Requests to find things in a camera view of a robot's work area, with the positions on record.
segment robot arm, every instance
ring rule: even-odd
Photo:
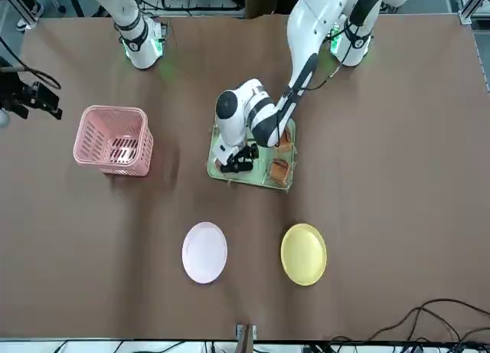
[[[257,79],[247,81],[236,90],[227,90],[218,97],[216,112],[220,137],[213,147],[213,153],[222,167],[247,147],[247,127],[260,146],[271,147],[279,141],[312,79],[318,65],[320,47],[342,13],[347,17],[345,38],[338,44],[336,57],[341,65],[355,66],[361,62],[367,52],[382,1],[298,0],[287,23],[292,76],[279,102],[274,105]],[[384,1],[399,6],[406,0]]]
[[[141,70],[151,67],[162,56],[162,25],[143,17],[135,0],[96,1],[113,18],[132,64]]]

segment pink plate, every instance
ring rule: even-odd
[[[227,262],[228,247],[223,232],[217,225],[203,222],[187,233],[182,246],[185,272],[197,283],[216,280]]]

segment plastic basket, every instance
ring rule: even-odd
[[[153,136],[138,108],[89,106],[83,112],[73,156],[79,165],[115,175],[148,174]]]

